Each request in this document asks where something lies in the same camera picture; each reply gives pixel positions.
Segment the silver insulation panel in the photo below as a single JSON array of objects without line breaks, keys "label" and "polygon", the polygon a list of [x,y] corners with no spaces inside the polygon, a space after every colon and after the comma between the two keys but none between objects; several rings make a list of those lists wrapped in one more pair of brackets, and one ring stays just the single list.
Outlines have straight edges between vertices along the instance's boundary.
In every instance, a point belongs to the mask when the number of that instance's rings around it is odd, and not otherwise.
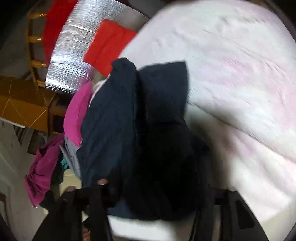
[{"label": "silver insulation panel", "polygon": [[143,14],[115,0],[79,0],[55,44],[45,87],[75,93],[93,79],[96,70],[83,58],[103,19],[136,32],[148,21]]}]

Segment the wooden chair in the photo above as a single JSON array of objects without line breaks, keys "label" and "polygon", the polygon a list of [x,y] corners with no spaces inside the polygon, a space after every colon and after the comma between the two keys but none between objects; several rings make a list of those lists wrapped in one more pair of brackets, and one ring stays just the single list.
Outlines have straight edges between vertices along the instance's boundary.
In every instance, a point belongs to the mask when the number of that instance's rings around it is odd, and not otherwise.
[{"label": "wooden chair", "polygon": [[[35,88],[40,91],[42,91],[42,89],[45,87],[45,80],[39,77],[37,69],[48,68],[48,66],[44,61],[35,59],[33,45],[38,43],[41,44],[43,37],[32,34],[33,33],[32,25],[34,20],[39,18],[44,18],[46,17],[46,15],[47,13],[44,13],[44,12],[30,12],[27,15],[27,28],[26,28],[26,34],[25,34],[27,59],[28,59],[30,74],[32,76],[32,80],[34,82]],[[55,116],[64,117],[66,114],[66,110],[69,102],[70,102],[69,97],[67,98],[58,93],[55,94],[52,102],[48,107],[48,134],[58,133],[54,131]]]}]

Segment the pile of clothes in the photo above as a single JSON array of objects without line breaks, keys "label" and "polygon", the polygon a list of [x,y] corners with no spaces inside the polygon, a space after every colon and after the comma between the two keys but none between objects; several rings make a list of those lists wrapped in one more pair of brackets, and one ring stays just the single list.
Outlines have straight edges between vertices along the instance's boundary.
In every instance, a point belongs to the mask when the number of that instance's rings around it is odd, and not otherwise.
[{"label": "pile of clothes", "polygon": [[[56,36],[53,41],[50,41],[51,38],[48,38],[47,42],[43,42],[48,63],[57,36],[76,2],[55,1],[47,15],[47,28],[45,32],[52,38]],[[56,21],[56,12],[61,11],[61,9],[65,16]],[[49,26],[52,26],[54,23],[55,34],[49,30]],[[122,49],[135,35],[136,32],[104,19],[85,54],[84,61],[93,65],[100,74],[107,77],[112,70],[111,63],[118,58]],[[28,196],[34,206],[41,204],[45,208],[50,208],[54,202],[50,186],[63,182],[63,174],[66,169],[72,169],[75,175],[81,179],[80,167],[76,156],[76,151],[82,141],[80,127],[89,103],[104,82],[101,81],[95,86],[88,82],[75,94],[65,116],[65,133],[50,140],[37,151],[30,173],[25,177]]]},{"label": "pile of clothes", "polygon": [[179,220],[191,214],[207,182],[203,160],[209,149],[184,121],[187,94],[185,62],[138,71],[126,58],[114,61],[106,80],[93,87],[88,82],[74,95],[65,134],[38,151],[25,178],[32,203],[39,204],[50,187],[49,179],[46,188],[32,185],[36,176],[45,177],[37,173],[40,159],[61,150],[82,187],[112,182],[109,174],[116,171],[121,185],[114,192],[121,195],[110,215]]}]

